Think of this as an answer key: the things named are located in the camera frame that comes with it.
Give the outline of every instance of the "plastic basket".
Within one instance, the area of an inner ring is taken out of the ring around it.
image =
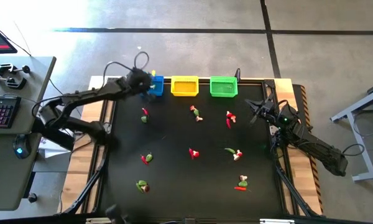
[[[196,96],[199,93],[199,77],[173,76],[172,93],[174,96]]]
[[[211,77],[210,93],[213,97],[234,97],[237,95],[236,77]]]
[[[152,78],[152,85],[155,85],[155,88],[151,88],[148,93],[155,94],[156,96],[163,95],[163,85],[164,85],[164,77],[163,76],[154,76]]]

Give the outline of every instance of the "green basket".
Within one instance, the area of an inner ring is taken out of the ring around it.
[[[213,97],[234,97],[237,95],[236,77],[211,77],[210,93]]]

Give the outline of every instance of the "black table surface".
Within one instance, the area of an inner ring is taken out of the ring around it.
[[[234,98],[213,98],[209,85],[200,85],[196,97],[175,97],[165,85],[163,96],[153,102],[140,96],[118,101],[100,211],[117,204],[134,221],[279,217],[282,207],[269,156],[268,125],[260,119],[249,124],[252,113],[246,98],[262,100],[262,87],[242,85]],[[195,121],[191,105],[203,121]],[[140,120],[141,108],[150,113],[147,124]],[[231,129],[226,126],[227,111],[236,115]],[[226,147],[240,149],[243,156],[233,161]],[[200,156],[192,160],[189,148]],[[154,159],[147,166],[140,155],[150,152]],[[248,176],[245,192],[234,190],[240,175]],[[148,182],[149,193],[138,191],[138,180]]]

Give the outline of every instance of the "computer mouse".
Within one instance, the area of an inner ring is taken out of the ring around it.
[[[18,134],[12,142],[12,146],[18,159],[25,159],[30,155],[30,144],[27,135]]]

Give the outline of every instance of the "green leaf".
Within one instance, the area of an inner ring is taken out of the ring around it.
[[[143,180],[140,180],[140,181],[138,181],[138,185],[145,186],[145,185],[147,185],[147,182],[143,181]]]
[[[247,181],[240,181],[239,182],[239,184],[238,184],[238,186],[240,186],[240,187],[247,187]]]
[[[142,188],[139,186],[138,183],[136,183],[136,186],[137,186],[138,190],[139,190],[141,193],[144,193],[144,191],[142,190]]]
[[[146,124],[146,122],[148,122],[148,118],[146,116],[142,116],[141,121]]]
[[[195,116],[199,116],[199,110],[194,110],[194,111],[193,111],[193,114],[194,114]]]
[[[153,158],[154,158],[153,155],[150,153],[150,154],[147,155],[147,157],[145,158],[145,160],[147,162],[150,162]]]
[[[232,153],[232,154],[235,154],[235,150],[231,149],[231,148],[225,148],[225,150],[227,150],[228,152]]]

